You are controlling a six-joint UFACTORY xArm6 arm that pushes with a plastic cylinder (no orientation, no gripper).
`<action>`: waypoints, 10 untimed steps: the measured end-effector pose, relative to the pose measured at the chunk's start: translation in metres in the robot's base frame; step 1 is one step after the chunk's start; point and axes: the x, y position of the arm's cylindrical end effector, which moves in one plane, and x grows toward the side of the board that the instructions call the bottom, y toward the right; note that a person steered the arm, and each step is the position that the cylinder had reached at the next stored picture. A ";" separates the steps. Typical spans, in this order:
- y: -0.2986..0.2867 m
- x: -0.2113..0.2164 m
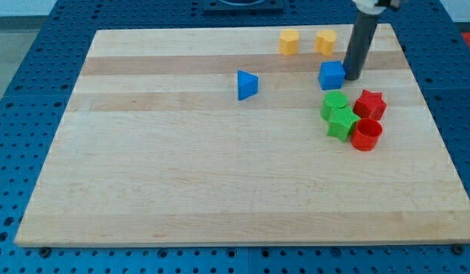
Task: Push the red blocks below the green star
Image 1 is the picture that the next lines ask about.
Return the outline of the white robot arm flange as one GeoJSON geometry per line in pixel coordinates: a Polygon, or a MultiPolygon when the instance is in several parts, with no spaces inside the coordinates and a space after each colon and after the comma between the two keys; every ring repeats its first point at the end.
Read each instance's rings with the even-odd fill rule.
{"type": "Polygon", "coordinates": [[[385,9],[398,10],[406,1],[403,0],[352,0],[357,9],[364,14],[380,15],[385,9]]]}

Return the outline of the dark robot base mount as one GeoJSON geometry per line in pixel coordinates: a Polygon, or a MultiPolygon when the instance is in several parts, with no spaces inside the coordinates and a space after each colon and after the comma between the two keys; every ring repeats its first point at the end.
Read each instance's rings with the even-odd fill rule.
{"type": "Polygon", "coordinates": [[[283,11],[284,0],[202,0],[204,14],[219,12],[283,11]]]}

